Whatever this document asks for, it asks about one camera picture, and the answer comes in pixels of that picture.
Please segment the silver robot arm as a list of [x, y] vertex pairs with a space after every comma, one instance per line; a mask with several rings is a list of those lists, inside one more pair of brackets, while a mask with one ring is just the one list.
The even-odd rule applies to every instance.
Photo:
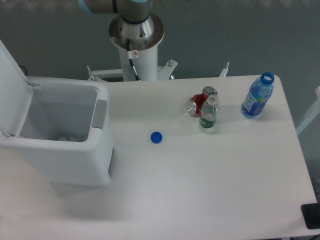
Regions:
[[121, 49], [144, 51], [163, 40], [164, 24], [148, 0], [79, 0], [78, 5], [90, 14], [116, 14], [108, 33]]

